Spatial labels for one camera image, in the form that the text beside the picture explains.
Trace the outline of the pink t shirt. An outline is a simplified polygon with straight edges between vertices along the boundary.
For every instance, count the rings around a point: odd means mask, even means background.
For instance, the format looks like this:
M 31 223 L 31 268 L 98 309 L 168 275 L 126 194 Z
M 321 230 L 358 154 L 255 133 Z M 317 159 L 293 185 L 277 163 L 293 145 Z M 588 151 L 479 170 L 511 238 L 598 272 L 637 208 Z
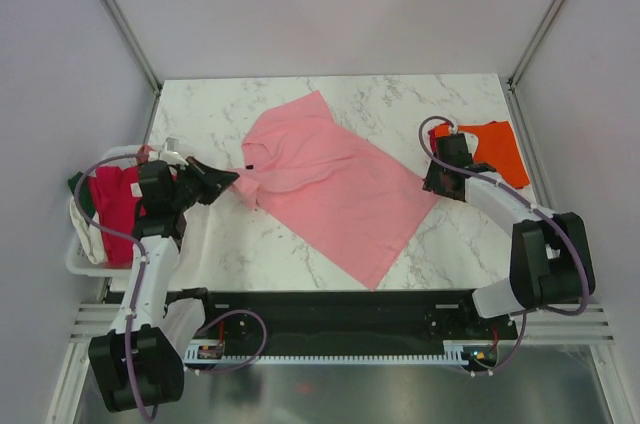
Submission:
M 242 143 L 234 190 L 368 289 L 437 199 L 422 179 L 338 125 L 319 92 L 263 112 Z

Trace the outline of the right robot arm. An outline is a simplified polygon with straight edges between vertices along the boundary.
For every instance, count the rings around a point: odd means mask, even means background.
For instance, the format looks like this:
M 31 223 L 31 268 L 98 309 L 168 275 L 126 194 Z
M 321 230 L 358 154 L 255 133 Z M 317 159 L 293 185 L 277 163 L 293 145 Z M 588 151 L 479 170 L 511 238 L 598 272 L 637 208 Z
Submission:
M 584 221 L 530 202 L 487 163 L 476 163 L 463 134 L 434 141 L 423 189 L 483 212 L 511 238 L 508 277 L 472 292 L 458 312 L 467 336 L 483 336 L 494 317 L 546 309 L 584 311 L 596 287 Z

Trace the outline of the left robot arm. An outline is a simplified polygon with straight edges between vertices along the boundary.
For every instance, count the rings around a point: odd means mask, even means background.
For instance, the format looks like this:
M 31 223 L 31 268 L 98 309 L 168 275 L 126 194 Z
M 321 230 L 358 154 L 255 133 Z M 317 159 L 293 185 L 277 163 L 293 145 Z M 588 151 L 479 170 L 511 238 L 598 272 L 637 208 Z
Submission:
M 195 204 L 212 204 L 239 175 L 174 154 L 147 158 L 136 171 L 140 199 L 125 236 L 133 248 L 128 287 L 109 331 L 91 339 L 88 356 L 107 410 L 138 409 L 151 420 L 148 407 L 175 402 L 184 389 L 184 352 L 163 330 L 165 316 L 184 315 L 198 337 L 211 336 L 220 322 L 218 311 L 197 299 L 166 302 L 186 230 L 184 214 Z

